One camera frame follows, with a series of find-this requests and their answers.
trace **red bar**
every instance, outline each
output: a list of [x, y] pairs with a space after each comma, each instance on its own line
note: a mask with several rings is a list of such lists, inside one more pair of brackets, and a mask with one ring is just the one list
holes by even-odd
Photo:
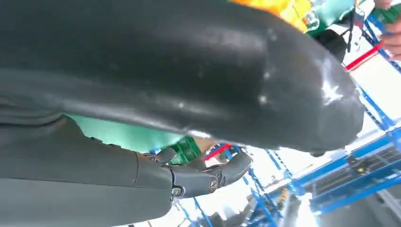
[[218, 149], [216, 149], [215, 151], [213, 151], [213, 153], [210, 153], [209, 155], [207, 155], [204, 160], [207, 161], [215, 156], [217, 156], [218, 154], [221, 154], [225, 149], [228, 149], [231, 146], [231, 144], [224, 144], [223, 146], [219, 147]]
[[378, 45], [374, 46], [372, 49], [370, 49], [368, 52], [364, 53], [362, 56], [357, 58], [355, 61], [351, 62], [349, 65], [345, 67], [347, 70], [352, 70], [353, 68], [357, 67], [359, 64], [361, 64], [364, 60], [368, 59], [369, 57], [373, 56], [374, 54], [377, 53], [381, 48], [383, 47], [382, 43], [379, 43]]

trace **dark gray panel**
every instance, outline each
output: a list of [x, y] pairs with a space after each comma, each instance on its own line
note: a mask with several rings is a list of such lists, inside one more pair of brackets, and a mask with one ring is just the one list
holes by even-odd
[[29, 106], [316, 153], [362, 128], [339, 62], [264, 11], [218, 0], [5, 0], [0, 31], [0, 90]]

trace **screw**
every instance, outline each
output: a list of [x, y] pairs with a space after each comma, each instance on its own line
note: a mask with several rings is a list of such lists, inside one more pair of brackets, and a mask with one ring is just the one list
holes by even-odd
[[173, 188], [171, 190], [171, 194], [175, 197], [180, 196], [181, 195], [181, 189], [180, 188]]
[[214, 192], [217, 189], [217, 185], [218, 185], [217, 179], [215, 179], [215, 178], [211, 179], [209, 182], [210, 191]]

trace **black curved cover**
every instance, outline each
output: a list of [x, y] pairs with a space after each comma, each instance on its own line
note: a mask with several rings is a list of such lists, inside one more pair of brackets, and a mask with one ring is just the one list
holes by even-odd
[[25, 105], [257, 147], [343, 147], [342, 66], [269, 13], [218, 0], [4, 0], [0, 93]]

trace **human hand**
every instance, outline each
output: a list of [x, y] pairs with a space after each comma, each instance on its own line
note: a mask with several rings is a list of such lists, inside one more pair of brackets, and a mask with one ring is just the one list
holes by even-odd
[[391, 60], [401, 60], [401, 18], [395, 23], [386, 25], [387, 32], [391, 35], [381, 35], [383, 48], [388, 50], [393, 56]]
[[375, 7], [388, 9], [391, 6], [391, 1], [392, 0], [375, 0]]

